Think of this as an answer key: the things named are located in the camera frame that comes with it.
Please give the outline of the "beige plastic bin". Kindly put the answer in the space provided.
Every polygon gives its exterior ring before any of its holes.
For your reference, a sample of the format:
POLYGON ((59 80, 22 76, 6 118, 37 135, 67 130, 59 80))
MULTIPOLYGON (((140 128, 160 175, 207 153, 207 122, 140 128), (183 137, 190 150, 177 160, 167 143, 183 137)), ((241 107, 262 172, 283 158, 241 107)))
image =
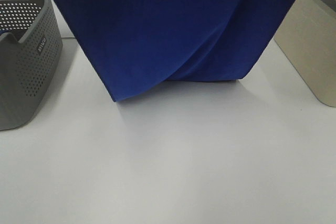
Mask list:
POLYGON ((323 104, 335 106, 335 0, 296 0, 274 40, 323 104))

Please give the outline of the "blue microfibre towel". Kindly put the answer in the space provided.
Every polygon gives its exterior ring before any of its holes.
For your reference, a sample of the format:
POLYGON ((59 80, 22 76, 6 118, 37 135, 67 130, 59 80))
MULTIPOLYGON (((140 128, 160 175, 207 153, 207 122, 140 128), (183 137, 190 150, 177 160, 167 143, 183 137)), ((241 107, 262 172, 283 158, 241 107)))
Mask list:
POLYGON ((54 0, 113 101, 244 78, 295 0, 54 0))

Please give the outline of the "grey perforated plastic basket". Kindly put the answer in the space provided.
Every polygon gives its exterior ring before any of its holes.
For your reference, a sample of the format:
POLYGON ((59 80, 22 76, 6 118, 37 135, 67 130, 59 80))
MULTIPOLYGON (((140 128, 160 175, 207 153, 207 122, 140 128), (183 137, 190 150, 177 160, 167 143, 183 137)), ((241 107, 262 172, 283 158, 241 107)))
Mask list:
POLYGON ((33 117, 62 46, 51 0, 1 1, 1 130, 20 127, 33 117))

